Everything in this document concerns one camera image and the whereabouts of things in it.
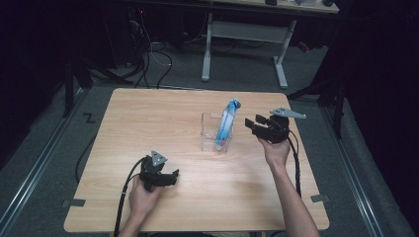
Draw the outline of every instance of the black tape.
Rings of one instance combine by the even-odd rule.
[[[318,195],[318,196],[311,196],[311,200],[313,202],[319,202],[322,201],[323,203],[330,201],[330,198],[328,195]]]
[[[69,206],[84,206],[86,202],[85,199],[65,199],[62,202],[62,207],[69,207]]]

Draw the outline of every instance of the white table leg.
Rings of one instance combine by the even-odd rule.
[[[286,38],[281,48],[280,55],[274,57],[275,68],[277,69],[277,76],[282,89],[288,88],[287,78],[284,73],[283,60],[287,52],[287,48],[290,44],[291,37],[293,36],[293,29],[295,27],[296,20],[291,21],[290,26],[287,30]]]
[[[203,81],[208,81],[210,79],[210,40],[212,35],[212,13],[209,13],[209,22],[207,28],[207,47],[206,54],[204,55],[204,65],[203,65]]]

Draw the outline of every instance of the cable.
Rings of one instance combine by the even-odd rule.
[[[78,167],[79,167],[79,165],[80,165],[80,162],[81,162],[81,160],[82,160],[83,156],[86,154],[86,152],[87,152],[87,150],[89,149],[89,147],[92,145],[92,143],[93,143],[93,141],[95,140],[95,138],[96,138],[96,136],[97,136],[97,135],[98,135],[98,133],[96,133],[96,134],[92,137],[92,139],[90,139],[89,144],[87,144],[86,148],[84,148],[83,152],[81,153],[80,157],[79,157],[79,158],[78,158],[78,160],[77,160],[76,168],[75,168],[75,170],[74,170],[74,175],[75,175],[75,178],[76,178],[76,182],[77,182],[77,184],[79,184],[79,183],[80,183],[80,179],[79,179],[79,177],[78,177]]]
[[[298,139],[296,139],[295,134],[290,130],[290,133],[293,135],[293,138],[296,141],[296,153],[299,154],[299,143],[298,143]]]
[[[298,195],[301,197],[301,187],[300,187],[300,181],[299,181],[300,170],[299,170],[298,152],[295,151],[295,147],[293,147],[293,142],[290,140],[289,137],[287,138],[287,140],[289,141],[291,149],[293,150],[293,158],[295,160],[295,189]]]
[[[135,168],[144,160],[144,158],[141,158],[139,161],[137,161],[135,163],[135,165],[132,167],[132,169],[129,172],[128,177],[126,178],[126,183],[124,184],[123,187],[123,192],[121,193],[121,198],[120,198],[120,204],[118,206],[118,214],[117,214],[117,221],[115,223],[115,229],[114,229],[114,236],[118,237],[118,235],[120,234],[120,224],[121,224],[121,216],[123,214],[123,207],[124,207],[124,200],[126,198],[126,190],[128,188],[128,184],[129,181],[132,179],[132,173],[135,170]]]
[[[203,26],[201,27],[201,30],[200,30],[200,32],[197,34],[197,36],[196,36],[195,38],[191,39],[191,40],[185,41],[184,43],[188,43],[188,42],[193,42],[193,41],[196,41],[196,40],[205,39],[204,37],[201,37],[201,35],[202,35],[203,31],[204,31],[204,28],[206,27],[206,22],[207,22],[207,17],[208,17],[208,15],[209,15],[209,14],[208,14],[208,13],[206,13],[206,16],[204,17]]]
[[[144,82],[145,82],[145,85],[146,85],[146,87],[148,88],[148,89],[150,89],[150,86],[148,85],[148,82],[147,82],[147,78],[145,77],[145,74],[147,73],[147,71],[148,71],[148,65],[150,64],[150,55],[149,55],[149,53],[148,53],[148,51],[147,51],[147,66],[145,67],[145,69],[143,69],[143,71],[142,71],[142,75],[138,78],[138,80],[136,81],[136,83],[135,83],[135,85],[133,86],[133,88],[136,88],[137,86],[138,86],[138,83],[141,81],[141,79],[142,78],[144,78]]]
[[[139,16],[140,16],[140,18],[141,18],[142,28],[144,29],[145,35],[147,36],[147,38],[148,38],[148,42],[150,43],[151,56],[154,58],[154,60],[155,60],[158,64],[160,64],[160,65],[162,65],[162,66],[172,66],[172,63],[170,63],[170,64],[164,64],[164,63],[161,63],[159,60],[157,60],[157,58],[155,58],[155,56],[154,56],[154,54],[153,54],[153,44],[152,44],[152,42],[151,42],[150,36],[148,35],[147,29],[145,28],[145,25],[144,25],[144,19],[142,18],[142,14],[139,14]]]
[[[134,45],[134,48],[133,48],[134,49],[134,51],[133,51],[134,52],[134,56],[133,56],[133,63],[132,64],[135,64],[136,66],[135,66],[135,68],[132,71],[130,71],[129,73],[127,73],[125,75],[121,75],[121,76],[120,75],[115,75],[115,77],[117,79],[121,79],[121,80],[125,80],[126,78],[129,78],[131,76],[136,75],[144,67],[143,60],[140,57],[141,54],[142,54],[143,47],[140,46],[141,40],[138,40],[138,39],[141,39],[142,38],[141,25],[138,22],[134,21],[134,20],[129,20],[128,23],[130,25],[133,25],[133,28],[131,28],[131,27],[129,27],[129,28],[131,29],[130,30],[131,31],[130,35],[131,35],[131,37],[133,39],[133,45]],[[93,77],[95,77],[95,78],[98,78],[100,80],[113,79],[112,77],[110,77],[110,75],[107,75],[107,73],[104,74],[106,76],[104,78],[104,77],[102,77],[102,76],[94,73],[92,70],[90,70],[90,75],[93,76]]]
[[[169,69],[167,69],[167,71],[163,74],[163,76],[161,76],[160,77],[160,79],[158,80],[158,82],[157,82],[157,89],[159,89],[160,88],[160,82],[163,80],[163,78],[167,75],[167,73],[169,73],[170,72],[170,70],[172,69],[172,58],[169,56],[169,55],[167,55],[166,53],[164,53],[164,52],[160,52],[160,51],[157,51],[158,53],[161,53],[161,54],[163,54],[163,55],[165,55],[165,56],[167,56],[168,58],[169,58],[169,60],[170,60],[170,66],[169,66]]]

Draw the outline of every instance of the forearm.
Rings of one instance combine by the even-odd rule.
[[[283,208],[287,232],[292,237],[319,236],[317,227],[296,192],[285,167],[271,167]]]
[[[136,237],[141,227],[141,223],[144,220],[145,215],[133,216],[130,215],[123,230],[120,233],[120,237]]]

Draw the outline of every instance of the human hand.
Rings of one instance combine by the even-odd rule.
[[[265,159],[271,169],[286,168],[287,159],[290,154],[290,144],[287,140],[280,143],[271,143],[259,138],[265,151]]]
[[[163,187],[156,187],[152,193],[144,188],[139,176],[132,178],[132,190],[129,193],[130,215],[143,218],[147,216],[157,203]]]

